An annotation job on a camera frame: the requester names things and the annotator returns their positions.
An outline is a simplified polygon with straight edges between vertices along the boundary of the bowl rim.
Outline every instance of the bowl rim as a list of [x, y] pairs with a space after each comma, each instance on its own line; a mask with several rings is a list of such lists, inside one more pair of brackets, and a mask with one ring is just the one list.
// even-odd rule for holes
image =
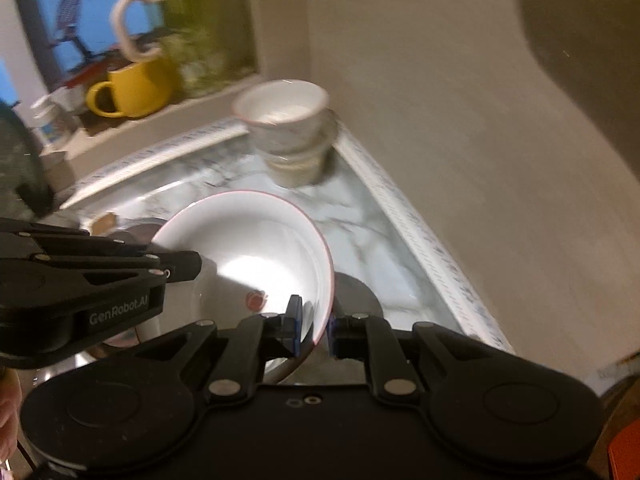
[[[308, 84], [308, 85], [313, 85], [313, 86], [315, 86], [316, 88], [318, 88], [321, 91], [322, 99], [321, 99], [320, 103], [317, 106], [315, 106], [314, 108], [312, 108], [311, 110], [309, 110], [308, 113], [300, 115], [300, 116], [296, 117], [295, 119], [278, 121], [278, 123], [276, 123], [276, 124], [267, 123], [265, 121], [256, 121], [255, 119], [249, 119], [247, 117], [244, 117], [238, 111], [238, 103], [243, 98], [245, 98], [249, 94], [251, 94], [252, 92], [257, 91], [257, 90], [259, 90], [261, 88], [266, 88], [268, 86], [272, 86], [274, 84], [283, 83], [283, 82], [292, 83], [292, 84], [304, 83], [304, 84]], [[311, 81], [305, 81], [304, 79], [273, 79], [273, 80], [270, 80], [270, 81], [265, 81], [264, 83], [260, 83], [260, 84], [254, 85], [251, 88], [247, 88], [246, 90], [241, 92], [234, 99], [234, 101], [231, 103], [231, 111], [232, 111], [233, 115], [235, 115], [243, 123], [252, 124], [253, 126], [262, 126], [262, 127], [267, 127], [267, 128], [277, 128], [278, 126], [282, 126], [283, 124], [293, 124], [293, 123], [298, 123], [298, 122], [301, 122], [301, 121], [305, 121], [306, 119], [311, 118], [314, 115], [318, 115], [319, 113], [321, 113], [323, 110], [325, 110], [328, 107], [328, 105], [329, 105], [329, 92], [327, 92], [324, 88], [322, 88], [320, 85], [317, 85], [316, 83], [312, 83]]]
[[275, 198], [277, 200], [280, 200], [280, 201], [292, 206], [294, 209], [296, 209], [313, 226], [313, 228], [316, 231], [316, 234], [318, 235], [318, 237], [322, 241], [322, 245], [324, 246], [324, 251], [326, 253], [327, 260], [329, 261], [329, 271], [330, 271], [330, 276], [331, 276], [331, 287], [330, 287], [330, 291], [329, 291], [330, 292], [330, 294], [329, 294], [329, 306], [328, 306], [327, 312], [326, 312], [326, 314], [324, 316], [324, 320], [322, 322], [322, 332], [319, 333], [317, 340], [316, 340], [316, 338], [313, 338], [314, 346], [316, 346], [319, 343], [319, 341], [322, 339], [322, 335], [324, 334], [324, 332], [326, 330], [326, 326], [329, 323], [329, 318], [331, 316], [331, 312], [333, 311], [334, 297], [335, 297], [334, 260], [333, 260], [333, 258], [331, 256], [331, 251], [329, 250], [329, 245], [326, 242], [326, 239], [324, 238], [324, 235], [320, 232], [320, 229], [318, 229], [318, 226], [316, 225], [316, 223], [313, 221], [313, 219], [308, 214], [306, 214], [302, 209], [300, 209], [293, 202], [287, 200], [286, 198], [283, 198], [281, 196], [278, 196], [276, 194], [269, 193], [269, 192], [266, 192], [266, 191], [258, 191], [258, 190], [253, 190], [253, 189], [233, 189], [233, 190], [230, 190], [230, 191], [223, 191], [221, 193], [216, 193], [215, 195], [206, 196], [204, 198], [201, 198], [200, 200], [196, 200], [196, 202], [192, 202], [187, 207], [185, 207], [184, 209], [181, 209], [180, 211], [178, 211], [175, 215], [173, 215], [171, 218], [169, 218], [166, 221], [166, 223], [154, 235], [154, 238], [156, 238], [156, 236], [162, 231], [162, 229], [167, 227], [171, 222], [174, 221], [174, 219], [177, 219], [178, 216], [182, 215], [184, 212], [186, 212], [191, 207], [194, 207], [195, 205], [197, 205], [199, 203], [202, 203], [202, 202], [205, 202], [207, 200], [210, 200], [212, 198], [219, 197], [219, 196], [222, 196], [222, 195], [230, 195], [232, 193], [253, 193], [253, 194], [266, 195], [266, 196], [268, 196], [270, 198]]

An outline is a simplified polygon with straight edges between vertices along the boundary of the red-rimmed bowl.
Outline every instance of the red-rimmed bowl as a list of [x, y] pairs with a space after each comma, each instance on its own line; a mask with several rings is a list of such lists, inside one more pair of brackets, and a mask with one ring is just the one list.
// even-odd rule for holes
[[267, 365], [265, 380], [289, 375], [320, 341], [334, 300], [334, 265], [311, 218], [272, 194], [239, 190], [195, 202], [171, 218], [152, 243], [197, 251], [202, 271], [169, 283], [164, 311], [136, 328], [140, 341], [200, 319], [234, 328], [255, 312], [284, 313], [292, 294], [303, 300], [302, 354]]

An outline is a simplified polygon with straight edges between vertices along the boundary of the screw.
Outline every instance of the screw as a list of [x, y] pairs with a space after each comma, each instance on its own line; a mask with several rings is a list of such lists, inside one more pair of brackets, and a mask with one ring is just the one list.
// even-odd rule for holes
[[391, 379], [385, 383], [385, 391], [396, 396], [411, 395], [416, 388], [415, 383], [409, 379]]
[[209, 385], [209, 391], [219, 397], [229, 397], [240, 391], [240, 383], [231, 379], [218, 379]]
[[320, 404], [322, 402], [322, 398], [315, 395], [308, 395], [305, 397], [306, 404]]
[[284, 403], [290, 408], [302, 408], [304, 406], [304, 402], [300, 399], [287, 399]]

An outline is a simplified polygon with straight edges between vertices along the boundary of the chair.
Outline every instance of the chair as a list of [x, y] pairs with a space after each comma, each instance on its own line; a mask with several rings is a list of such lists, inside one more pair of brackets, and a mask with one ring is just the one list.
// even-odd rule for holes
[[66, 41], [71, 41], [82, 54], [84, 62], [89, 62], [94, 54], [87, 49], [78, 37], [78, 18], [80, 14], [81, 0], [60, 0], [56, 12], [56, 30], [53, 33], [53, 41], [50, 46], [58, 46]]

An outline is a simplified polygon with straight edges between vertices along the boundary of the white wall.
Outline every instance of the white wall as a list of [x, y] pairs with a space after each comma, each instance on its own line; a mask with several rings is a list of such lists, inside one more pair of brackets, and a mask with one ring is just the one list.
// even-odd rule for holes
[[15, 110], [23, 121], [31, 124], [29, 106], [48, 92], [36, 70], [15, 0], [0, 0], [0, 27], [0, 56], [20, 99]]
[[517, 352], [584, 376], [640, 348], [640, 0], [308, 0], [308, 20], [314, 81]]

